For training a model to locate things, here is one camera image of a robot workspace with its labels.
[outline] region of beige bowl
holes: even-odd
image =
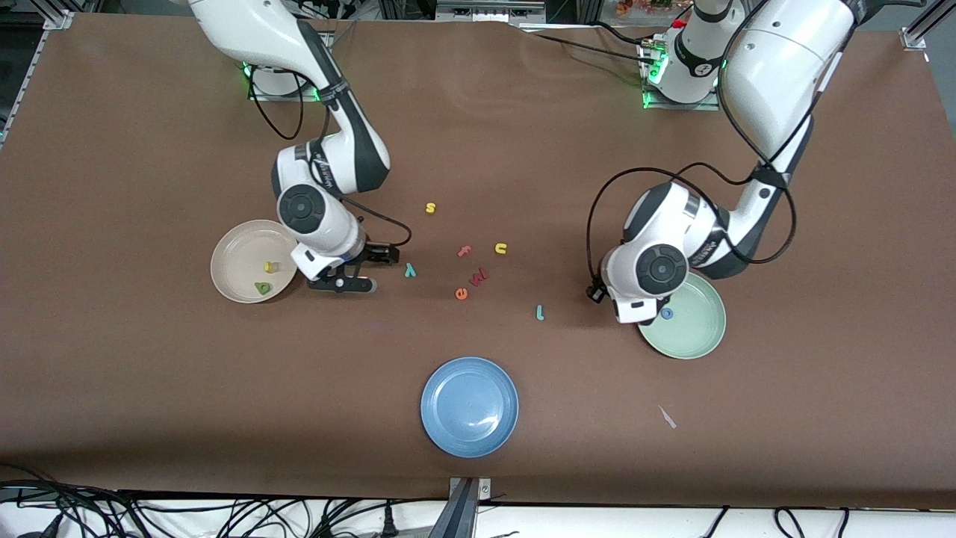
[[[294,248],[295,238],[278,222],[251,220],[240,224],[229,230],[212,251],[212,283],[219,293],[237,303],[267,301],[295,276],[295,262],[290,256]],[[272,263],[272,273],[266,271],[266,262]]]

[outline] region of blue plate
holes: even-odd
[[[481,458],[505,444],[518,422],[518,391],[501,367],[480,357],[441,365],[422,392],[422,424],[439,448]]]

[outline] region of brown table surface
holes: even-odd
[[[275,219],[288,143],[239,70],[191,18],[81,14],[51,35],[0,152],[0,457],[116,488],[407,498],[481,475],[512,501],[956,505],[956,152],[923,55],[854,38],[794,178],[793,247],[715,282],[727,335],[688,362],[585,298],[584,224],[624,168],[745,177],[722,114],[643,110],[627,60],[504,24],[359,23],[336,55],[392,156],[358,198],[414,228],[418,277],[373,269],[379,291],[348,297],[297,277],[246,305],[218,294],[209,256]],[[267,111],[290,129],[298,105]],[[321,118],[308,104],[299,141]],[[660,181],[608,192],[598,256]],[[478,460],[419,417],[428,375],[462,355],[520,394],[511,440]]]

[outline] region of light green bowl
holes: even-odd
[[[690,273],[670,296],[651,325],[638,325],[647,343],[668,357],[698,359],[720,345],[727,329],[727,312],[709,282]]]

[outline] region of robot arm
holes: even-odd
[[[600,266],[619,322],[652,321],[692,267],[711,279],[747,268],[728,241],[745,258],[756,251],[809,140],[813,119],[806,111],[854,28],[854,13],[841,0],[768,0],[754,16],[722,83],[725,105],[767,160],[751,173],[733,211],[711,207],[674,182],[644,193],[625,221],[624,242]],[[604,292],[601,282],[589,289],[595,301]]]
[[[280,0],[189,0],[189,6],[209,41],[227,56],[295,71],[318,90],[341,128],[315,147],[323,157],[318,160],[328,163],[317,176],[324,188],[350,194],[381,186],[391,166],[388,151],[315,29]],[[295,151],[280,154],[273,177],[308,172]]]
[[[398,249],[366,240],[360,221],[339,200],[385,181],[388,151],[362,112],[319,34],[281,0],[188,0],[203,32],[227,56],[294,71],[318,91],[341,131],[279,152],[272,190],[282,224],[298,245],[292,258],[313,289],[375,291],[359,277],[364,261],[393,264]],[[345,266],[355,268],[347,275]]]

